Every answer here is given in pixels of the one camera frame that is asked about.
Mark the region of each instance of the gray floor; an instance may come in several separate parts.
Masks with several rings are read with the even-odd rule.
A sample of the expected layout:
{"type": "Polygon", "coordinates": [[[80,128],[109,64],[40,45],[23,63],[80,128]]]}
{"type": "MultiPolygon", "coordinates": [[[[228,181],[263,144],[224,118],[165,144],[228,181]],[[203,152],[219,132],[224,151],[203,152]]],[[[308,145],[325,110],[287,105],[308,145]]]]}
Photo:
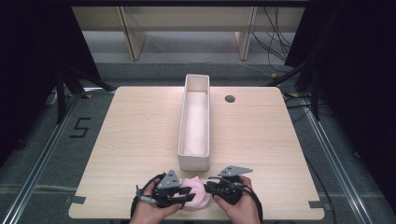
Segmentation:
{"type": "MultiPolygon", "coordinates": [[[[87,32],[84,34],[90,45],[92,56],[97,62],[103,81],[114,85],[183,85],[188,73],[208,74],[213,86],[261,86],[269,83],[268,75],[289,70],[283,62],[273,55],[268,57],[252,39],[246,61],[240,61],[232,33],[148,33],[143,52],[138,61],[131,61],[122,33],[87,32]]],[[[270,39],[266,34],[259,38],[270,39]]],[[[292,41],[293,34],[285,34],[292,41]]],[[[280,51],[279,45],[274,49],[280,51]]],[[[294,92],[296,77],[283,83],[283,92],[294,92]]],[[[85,87],[94,87],[82,82],[85,87]]],[[[91,98],[81,98],[71,114],[64,132],[50,160],[40,177],[29,203],[19,219],[19,223],[119,223],[119,220],[75,220],[70,218],[65,200],[76,192],[79,180],[91,155],[93,144],[111,103],[113,94],[96,92],[91,98]],[[89,130],[84,138],[70,138],[81,134],[74,130],[79,118],[89,130]]],[[[301,104],[301,99],[290,99],[288,106],[301,104]]],[[[326,105],[325,97],[320,99],[320,123],[332,142],[346,173],[361,196],[374,223],[396,223],[384,196],[369,175],[364,164],[353,157],[352,145],[337,122],[337,118],[326,105]]],[[[315,170],[332,199],[337,223],[358,223],[345,193],[332,171],[332,167],[322,146],[313,131],[303,107],[290,107],[290,119],[306,157],[313,163],[315,170]]],[[[7,213],[21,185],[29,175],[40,152],[45,147],[57,119],[56,105],[49,105],[37,120],[32,131],[26,136],[26,148],[14,150],[11,157],[0,169],[0,217],[7,213]]],[[[318,195],[323,203],[329,203],[318,178],[311,172],[318,195]]],[[[164,223],[181,223],[167,221],[164,223]]],[[[330,210],[316,222],[296,223],[333,223],[330,210]]]]}

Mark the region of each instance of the black tape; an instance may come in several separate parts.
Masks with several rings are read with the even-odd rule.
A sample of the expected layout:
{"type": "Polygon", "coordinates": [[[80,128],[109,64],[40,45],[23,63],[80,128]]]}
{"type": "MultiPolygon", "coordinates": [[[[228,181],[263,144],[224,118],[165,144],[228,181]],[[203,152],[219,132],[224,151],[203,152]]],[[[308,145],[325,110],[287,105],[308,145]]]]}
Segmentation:
{"type": "Polygon", "coordinates": [[[323,208],[323,203],[321,201],[309,201],[310,208],[323,208]]]}
{"type": "Polygon", "coordinates": [[[73,197],[67,197],[66,200],[64,200],[64,203],[80,203],[84,204],[86,197],[80,197],[80,196],[73,196],[73,197]]]}

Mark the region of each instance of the black cable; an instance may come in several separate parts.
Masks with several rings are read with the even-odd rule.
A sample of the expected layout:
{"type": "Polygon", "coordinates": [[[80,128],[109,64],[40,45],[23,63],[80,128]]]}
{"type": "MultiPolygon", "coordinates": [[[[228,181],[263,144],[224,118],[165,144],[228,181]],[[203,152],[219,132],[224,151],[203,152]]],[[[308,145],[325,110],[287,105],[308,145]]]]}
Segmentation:
{"type": "Polygon", "coordinates": [[[237,188],[244,191],[246,194],[248,194],[253,199],[254,203],[257,206],[257,211],[259,212],[259,221],[262,224],[262,203],[260,202],[259,197],[257,197],[256,193],[254,193],[253,190],[246,185],[244,185],[242,188],[240,188],[240,187],[237,187],[237,188]]]}
{"type": "Polygon", "coordinates": [[[293,97],[290,96],[288,99],[285,100],[285,103],[291,99],[301,99],[301,98],[306,98],[306,97],[311,97],[310,95],[306,95],[306,96],[297,96],[297,97],[293,97]]]}
{"type": "Polygon", "coordinates": [[[312,162],[305,156],[305,154],[304,154],[304,158],[305,158],[306,162],[308,163],[308,165],[311,167],[312,171],[314,172],[314,174],[317,177],[320,185],[323,188],[323,191],[324,191],[324,193],[326,195],[326,198],[329,201],[330,209],[332,210],[332,223],[336,224],[337,223],[337,217],[335,215],[335,209],[334,209],[334,205],[332,204],[332,199],[330,198],[328,191],[324,187],[323,181],[321,180],[318,172],[315,170],[314,165],[312,164],[312,162]]]}
{"type": "Polygon", "coordinates": [[[295,119],[292,123],[297,122],[299,119],[302,119],[309,111],[311,111],[311,109],[308,109],[305,111],[305,113],[303,115],[301,115],[299,118],[295,119]]]}
{"type": "Polygon", "coordinates": [[[289,42],[288,42],[288,44],[285,44],[285,43],[283,43],[283,45],[285,45],[286,47],[288,47],[288,48],[290,48],[291,47],[291,45],[289,44],[289,42]]]}
{"type": "Polygon", "coordinates": [[[266,46],[260,39],[252,32],[254,38],[257,40],[260,46],[262,46],[263,49],[270,51],[272,54],[274,54],[278,59],[282,60],[283,62],[286,61],[286,58],[279,54],[278,52],[274,51],[273,49],[270,49],[268,46],[266,46]]]}
{"type": "MultiPolygon", "coordinates": [[[[272,42],[273,42],[273,40],[274,40],[274,35],[275,35],[275,33],[276,33],[276,28],[275,28],[275,26],[274,26],[274,24],[273,24],[273,22],[272,22],[272,20],[271,20],[271,17],[269,16],[269,14],[268,14],[268,12],[267,12],[267,10],[266,10],[265,7],[264,7],[264,12],[265,12],[265,15],[267,16],[269,22],[271,23],[271,26],[272,26],[273,30],[274,30],[273,34],[271,35],[270,45],[269,45],[269,47],[268,47],[268,48],[270,49],[270,48],[271,48],[271,45],[272,45],[272,42]]],[[[276,68],[273,67],[273,65],[271,64],[271,60],[270,60],[270,51],[268,51],[268,53],[267,53],[267,58],[268,58],[268,63],[270,64],[270,66],[271,66],[275,71],[281,72],[281,73],[287,73],[287,72],[288,72],[288,71],[278,70],[278,69],[276,69],[276,68]]]]}

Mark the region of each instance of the wire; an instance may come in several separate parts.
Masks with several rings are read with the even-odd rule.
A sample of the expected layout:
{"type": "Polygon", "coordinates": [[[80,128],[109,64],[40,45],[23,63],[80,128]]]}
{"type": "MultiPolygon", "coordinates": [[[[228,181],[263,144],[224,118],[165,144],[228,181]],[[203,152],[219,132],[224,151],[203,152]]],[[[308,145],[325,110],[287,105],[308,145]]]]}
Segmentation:
{"type": "MultiPolygon", "coordinates": [[[[271,20],[271,17],[269,16],[269,14],[268,14],[266,8],[264,7],[263,9],[264,9],[265,15],[266,15],[267,18],[268,18],[268,21],[271,23],[271,26],[272,26],[272,28],[273,28],[273,30],[274,30],[274,31],[273,31],[273,34],[270,35],[271,41],[270,41],[270,45],[269,45],[268,48],[269,48],[269,49],[271,48],[272,42],[275,40],[275,41],[279,42],[283,54],[289,54],[289,52],[288,52],[288,50],[287,50],[285,44],[282,42],[281,35],[279,34],[279,26],[278,26],[278,24],[277,24],[277,21],[278,21],[277,18],[278,18],[279,8],[278,8],[278,7],[275,7],[275,13],[276,13],[275,23],[273,23],[273,21],[271,20]]],[[[274,70],[276,70],[277,72],[287,73],[288,71],[281,71],[281,70],[278,70],[278,69],[276,69],[276,68],[273,67],[273,65],[271,64],[271,60],[270,60],[270,55],[269,55],[269,53],[270,53],[270,50],[268,51],[268,54],[267,54],[268,63],[270,64],[270,66],[271,66],[274,70]]]]}
{"type": "Polygon", "coordinates": [[[267,50],[267,51],[270,51],[272,54],[274,54],[278,59],[282,60],[283,62],[286,61],[285,56],[279,54],[278,52],[276,52],[276,51],[274,51],[273,49],[271,49],[271,48],[269,48],[268,46],[266,46],[262,41],[260,41],[260,39],[254,34],[254,32],[252,32],[252,34],[253,34],[254,38],[257,40],[257,42],[259,43],[259,45],[260,45],[263,49],[265,49],[265,50],[267,50]]]}
{"type": "Polygon", "coordinates": [[[285,103],[291,99],[301,99],[301,98],[306,98],[306,97],[311,97],[310,95],[306,95],[306,96],[297,96],[297,97],[290,97],[288,99],[285,100],[285,103]]]}
{"type": "Polygon", "coordinates": [[[259,68],[251,67],[251,66],[248,66],[248,65],[245,65],[245,64],[242,64],[242,63],[192,62],[192,61],[189,61],[189,60],[186,60],[186,59],[183,59],[183,60],[177,59],[177,60],[174,60],[174,61],[182,61],[182,62],[188,62],[188,63],[207,63],[207,64],[236,64],[236,65],[239,65],[239,66],[242,66],[242,67],[246,67],[248,69],[259,71],[259,72],[265,74],[268,77],[272,77],[270,74],[264,72],[263,70],[261,70],[259,68]]]}
{"type": "Polygon", "coordinates": [[[309,111],[311,111],[311,109],[308,109],[305,111],[305,113],[303,115],[301,115],[299,118],[295,119],[292,123],[297,122],[299,119],[302,119],[309,111]]]}
{"type": "Polygon", "coordinates": [[[315,167],[314,167],[314,165],[312,164],[312,162],[305,156],[305,154],[304,154],[304,158],[305,158],[306,162],[308,163],[308,165],[311,167],[312,171],[314,172],[314,174],[315,174],[315,176],[317,177],[317,179],[318,179],[320,185],[321,185],[322,188],[323,188],[323,191],[324,191],[324,193],[325,193],[325,195],[326,195],[326,198],[327,198],[327,200],[329,201],[330,209],[332,210],[332,223],[336,224],[336,223],[337,223],[337,217],[336,217],[336,215],[335,215],[335,209],[334,209],[334,205],[332,204],[332,199],[330,198],[329,193],[328,193],[328,191],[326,190],[326,188],[325,188],[325,186],[324,186],[324,184],[323,184],[323,181],[321,180],[321,178],[320,178],[318,172],[315,170],[315,167]]]}

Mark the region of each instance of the black circular hole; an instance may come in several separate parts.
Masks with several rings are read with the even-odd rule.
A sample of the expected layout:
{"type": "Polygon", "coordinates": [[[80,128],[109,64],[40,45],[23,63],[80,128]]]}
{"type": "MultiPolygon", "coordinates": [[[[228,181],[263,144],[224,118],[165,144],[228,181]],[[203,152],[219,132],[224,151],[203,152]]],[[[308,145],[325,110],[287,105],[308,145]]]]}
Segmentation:
{"type": "Polygon", "coordinates": [[[233,103],[235,102],[235,97],[233,95],[226,95],[225,101],[227,101],[228,103],[233,103]]]}

